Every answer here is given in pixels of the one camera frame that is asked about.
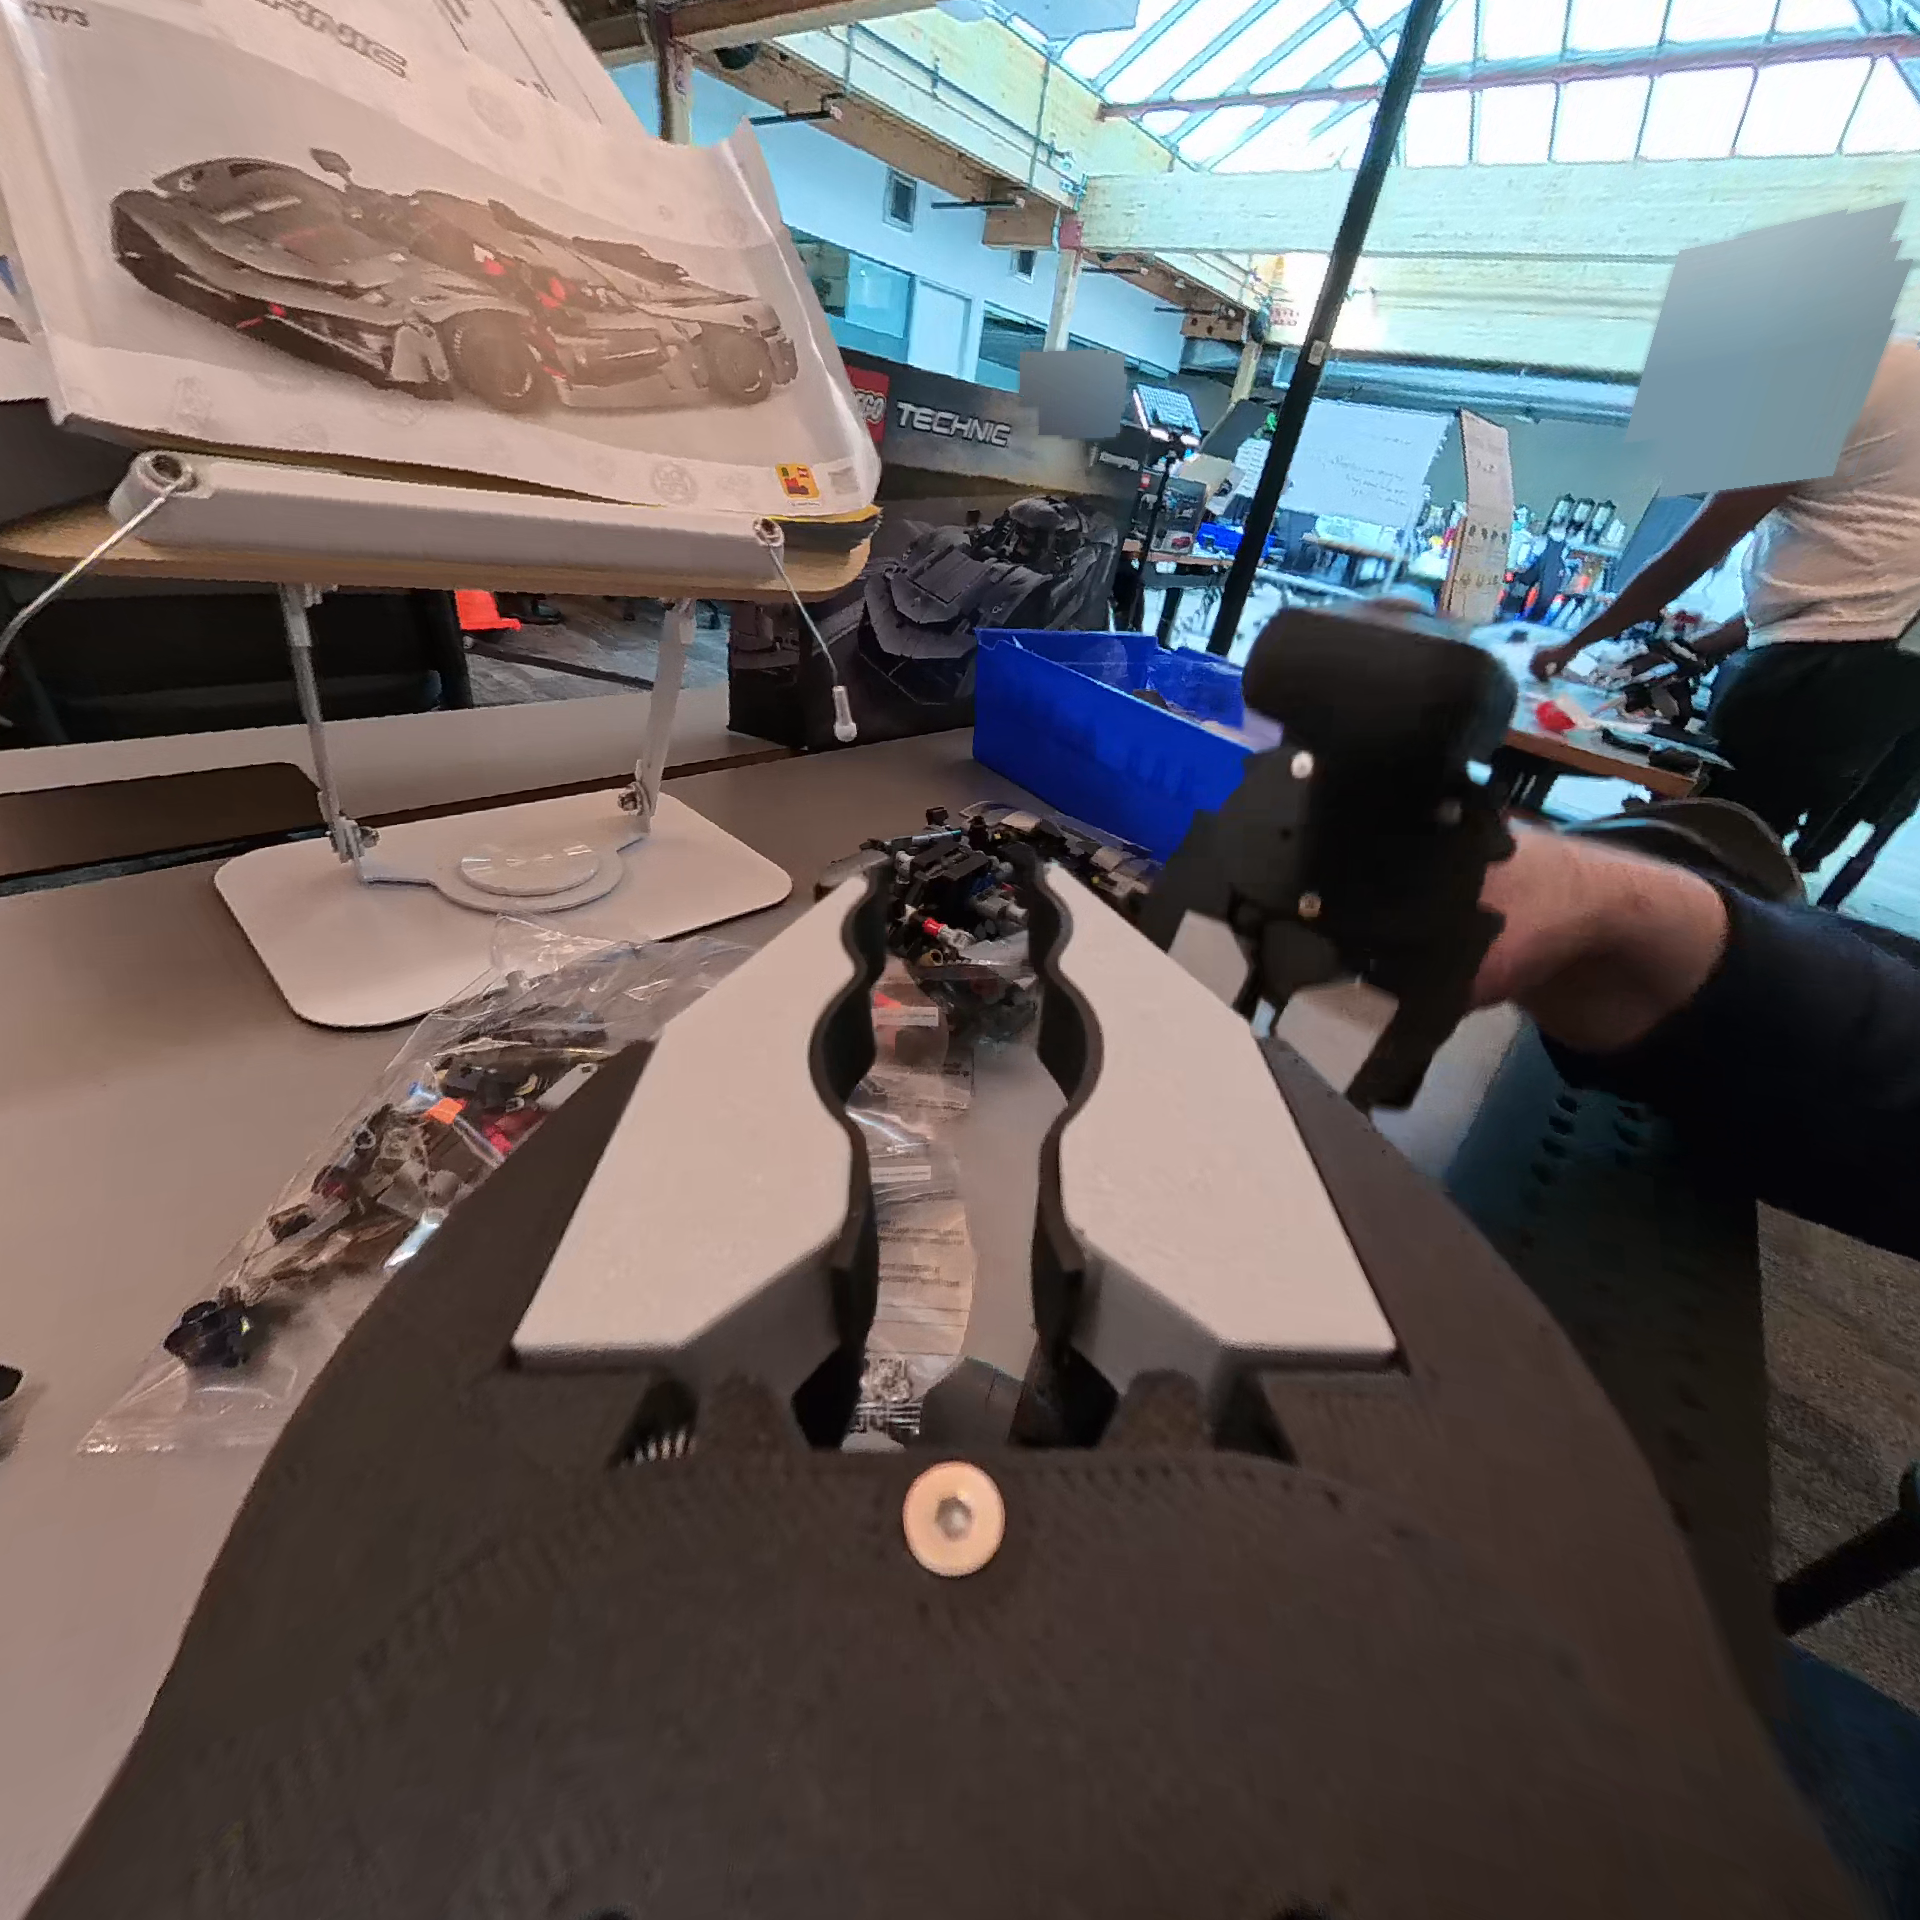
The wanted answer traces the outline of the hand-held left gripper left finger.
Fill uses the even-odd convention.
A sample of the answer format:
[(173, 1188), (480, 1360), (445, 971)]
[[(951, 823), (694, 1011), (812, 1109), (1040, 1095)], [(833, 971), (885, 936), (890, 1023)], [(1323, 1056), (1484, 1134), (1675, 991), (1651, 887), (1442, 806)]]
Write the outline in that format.
[(876, 1068), (885, 873), (850, 873), (654, 1037), (517, 1326), (520, 1366), (765, 1382), (845, 1446), (876, 1326), (876, 1181), (850, 1097)]

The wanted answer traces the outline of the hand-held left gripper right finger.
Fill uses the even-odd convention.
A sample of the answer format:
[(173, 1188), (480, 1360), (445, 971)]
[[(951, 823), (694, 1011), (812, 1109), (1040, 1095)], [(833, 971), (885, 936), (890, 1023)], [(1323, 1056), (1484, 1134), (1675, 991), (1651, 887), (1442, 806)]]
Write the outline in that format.
[(1255, 1036), (1073, 871), (1029, 873), (1040, 1068), (1040, 1446), (1091, 1446), (1142, 1381), (1216, 1430), (1263, 1376), (1391, 1376), (1403, 1340)]

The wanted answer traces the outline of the large toy brick car model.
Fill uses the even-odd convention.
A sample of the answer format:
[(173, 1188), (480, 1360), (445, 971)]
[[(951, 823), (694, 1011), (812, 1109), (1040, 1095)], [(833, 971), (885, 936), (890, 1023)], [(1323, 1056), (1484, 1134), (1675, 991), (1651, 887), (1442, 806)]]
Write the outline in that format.
[(1026, 859), (1064, 866), (1100, 901), (1134, 916), (1163, 866), (1059, 811), (975, 803), (932, 806), (919, 832), (866, 838), (817, 873), (885, 871), (885, 949), (906, 982), (943, 1011), (951, 1037), (1011, 1043), (1040, 1018), (1040, 971), (1029, 964)]

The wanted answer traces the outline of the person's right forearm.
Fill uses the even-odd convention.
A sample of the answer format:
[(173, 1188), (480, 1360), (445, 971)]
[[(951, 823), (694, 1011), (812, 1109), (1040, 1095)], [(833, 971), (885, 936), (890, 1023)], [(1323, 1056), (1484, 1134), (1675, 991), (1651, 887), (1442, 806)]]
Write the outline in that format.
[(1563, 1080), (1651, 1109), (1732, 1195), (1920, 1259), (1920, 971), (1859, 924), (1720, 892), (1707, 982)]

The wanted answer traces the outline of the dark toy set box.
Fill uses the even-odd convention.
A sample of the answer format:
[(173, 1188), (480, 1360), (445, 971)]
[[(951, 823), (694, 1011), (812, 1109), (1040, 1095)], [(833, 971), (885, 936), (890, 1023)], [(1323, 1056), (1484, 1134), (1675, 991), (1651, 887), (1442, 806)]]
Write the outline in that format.
[(812, 614), (728, 603), (728, 724), (793, 755), (969, 724), (982, 633), (1107, 633), (1142, 484), (1163, 448), (1134, 369), (1100, 433), (1046, 433), (1026, 393), (850, 350), (882, 448), (882, 530)]

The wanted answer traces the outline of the person's right hand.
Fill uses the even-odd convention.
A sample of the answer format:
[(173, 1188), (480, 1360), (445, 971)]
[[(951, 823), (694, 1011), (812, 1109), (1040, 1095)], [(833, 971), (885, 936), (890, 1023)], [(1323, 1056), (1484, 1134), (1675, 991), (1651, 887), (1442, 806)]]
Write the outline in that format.
[(1503, 916), (1470, 1010), (1523, 1010), (1557, 1043), (1608, 1056), (1689, 1010), (1732, 945), (1732, 907), (1705, 873), (1582, 832), (1517, 828), (1484, 871)]

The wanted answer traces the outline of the clear bag with warning print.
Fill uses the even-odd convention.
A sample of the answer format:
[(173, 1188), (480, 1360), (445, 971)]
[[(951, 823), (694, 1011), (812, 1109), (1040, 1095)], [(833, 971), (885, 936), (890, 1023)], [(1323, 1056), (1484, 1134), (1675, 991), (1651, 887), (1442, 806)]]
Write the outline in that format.
[(876, 1326), (866, 1340), (852, 1430), (914, 1441), (930, 1387), (969, 1329), (975, 1246), (962, 1195), (962, 1118), (969, 1116), (969, 1037), (890, 961), (870, 991), (876, 1068), (850, 1097), (876, 1188)]

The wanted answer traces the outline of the wooden work table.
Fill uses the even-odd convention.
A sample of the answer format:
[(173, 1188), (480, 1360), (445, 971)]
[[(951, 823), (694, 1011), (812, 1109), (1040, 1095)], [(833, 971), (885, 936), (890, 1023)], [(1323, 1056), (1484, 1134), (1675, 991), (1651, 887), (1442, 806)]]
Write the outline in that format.
[(1663, 739), (1616, 713), (1616, 698), (1576, 674), (1533, 680), (1529, 657), (1546, 648), (1533, 624), (1493, 624), (1473, 638), (1517, 683), (1517, 713), (1493, 755), (1493, 787), (1517, 811), (1546, 811), (1562, 779), (1616, 779), (1647, 803), (1693, 803), (1732, 759), (1707, 739)]

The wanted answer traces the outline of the dark chair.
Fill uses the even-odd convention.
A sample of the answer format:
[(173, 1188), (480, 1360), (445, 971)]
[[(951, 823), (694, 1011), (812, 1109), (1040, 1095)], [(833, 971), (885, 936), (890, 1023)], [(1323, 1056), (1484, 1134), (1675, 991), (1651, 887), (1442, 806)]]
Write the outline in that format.
[(1787, 843), (1734, 803), (1647, 803), (1616, 819), (1576, 823), (1570, 838), (1599, 838), (1621, 855), (1668, 859), (1759, 901), (1810, 901)]

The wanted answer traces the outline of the cardboard sign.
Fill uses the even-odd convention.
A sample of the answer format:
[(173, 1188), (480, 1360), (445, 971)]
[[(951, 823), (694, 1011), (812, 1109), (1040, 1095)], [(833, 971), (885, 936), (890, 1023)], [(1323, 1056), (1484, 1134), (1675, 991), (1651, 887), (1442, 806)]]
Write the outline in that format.
[(1462, 509), (1439, 610), (1453, 624), (1493, 624), (1503, 610), (1513, 523), (1517, 523), (1507, 426), (1460, 408), (1460, 457), (1462, 457)]

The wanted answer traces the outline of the white board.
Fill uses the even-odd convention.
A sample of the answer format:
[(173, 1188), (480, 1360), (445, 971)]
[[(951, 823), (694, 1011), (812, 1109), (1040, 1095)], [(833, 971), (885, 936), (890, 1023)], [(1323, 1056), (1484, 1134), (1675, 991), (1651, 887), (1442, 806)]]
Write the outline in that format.
[(1447, 426), (1447, 412), (1425, 408), (1318, 400), (1289, 457), (1279, 509), (1366, 517), (1403, 535), (1425, 509), (1425, 471)]

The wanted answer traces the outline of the black perforated board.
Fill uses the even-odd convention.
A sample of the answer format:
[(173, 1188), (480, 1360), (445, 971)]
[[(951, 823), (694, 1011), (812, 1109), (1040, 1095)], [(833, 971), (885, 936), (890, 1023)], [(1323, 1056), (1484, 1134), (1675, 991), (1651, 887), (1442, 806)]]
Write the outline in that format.
[(1529, 1023), (1453, 1150), (1447, 1195), (1616, 1403), (1742, 1686), (1775, 1714), (1758, 1204), (1720, 1188), (1647, 1101), (1570, 1087)]

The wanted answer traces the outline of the white book stand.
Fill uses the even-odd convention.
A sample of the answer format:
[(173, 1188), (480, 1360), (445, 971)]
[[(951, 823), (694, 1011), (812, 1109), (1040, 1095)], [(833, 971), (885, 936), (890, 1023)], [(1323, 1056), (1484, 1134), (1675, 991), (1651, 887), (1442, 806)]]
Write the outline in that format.
[[(51, 585), (5, 648), (91, 572), (270, 585), (291, 648), (324, 838), (237, 855), (217, 898), (301, 1023), (387, 1030), (467, 985), (500, 916), (588, 936), (678, 936), (793, 898), (793, 873), (666, 797), (694, 599), (812, 603), (858, 577), (882, 516), (638, 509), (574, 493), (367, 479), (143, 448), (100, 504), (5, 517), (5, 567)], [(627, 787), (372, 828), (340, 791), (313, 610), (329, 590), (578, 590), (666, 599), (660, 680)]]

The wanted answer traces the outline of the black metal pole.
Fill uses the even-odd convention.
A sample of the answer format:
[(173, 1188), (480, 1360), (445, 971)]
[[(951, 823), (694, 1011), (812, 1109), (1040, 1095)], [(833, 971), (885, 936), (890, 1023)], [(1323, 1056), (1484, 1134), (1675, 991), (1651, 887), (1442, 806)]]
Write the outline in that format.
[(1340, 207), (1331, 255), (1324, 255), (1324, 273), (1323, 273), (1323, 293), (1318, 293), (1318, 305), (1311, 305), (1311, 329), (1303, 329), (1303, 346), (1294, 356), (1279, 417), (1276, 417), (1276, 444), (1270, 444), (1270, 459), (1263, 459), (1263, 479), (1255, 479), (1255, 493), (1254, 493), (1254, 509), (1249, 509), (1249, 523), (1243, 523), (1243, 546), (1230, 557), (1230, 572), (1227, 572), (1227, 590), (1221, 590), (1221, 603), (1216, 603), (1216, 633), (1212, 633), (1216, 657), (1227, 657), (1234, 648), (1243, 610), (1249, 610), (1249, 594), (1255, 585), (1263, 546), (1270, 546), (1289, 468), (1294, 468), (1303, 426), (1311, 426), (1311, 403), (1323, 393), (1331, 332), (1339, 332), (1340, 300), (1352, 293), (1366, 241), (1374, 227), (1381, 190), (1386, 190), (1386, 174), (1396, 166), (1396, 148), (1403, 148), (1407, 108), (1417, 96), (1422, 70), (1425, 70), (1425, 40), (1439, 29), (1439, 17), (1442, 17), (1442, 0), (1417, 0), (1407, 9), (1407, 29), (1403, 29), (1396, 64), (1386, 76), (1381, 108), (1374, 108), (1374, 129), (1369, 129), (1358, 174), (1352, 174), (1352, 197)]

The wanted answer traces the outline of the printed instruction sheet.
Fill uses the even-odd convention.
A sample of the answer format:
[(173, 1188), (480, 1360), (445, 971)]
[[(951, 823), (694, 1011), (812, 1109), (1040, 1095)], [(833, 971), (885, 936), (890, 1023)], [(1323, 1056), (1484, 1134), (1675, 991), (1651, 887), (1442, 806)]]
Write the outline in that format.
[(46, 403), (51, 369), (45, 356), (37, 300), (19, 255), (13, 214), (0, 207), (0, 400)]

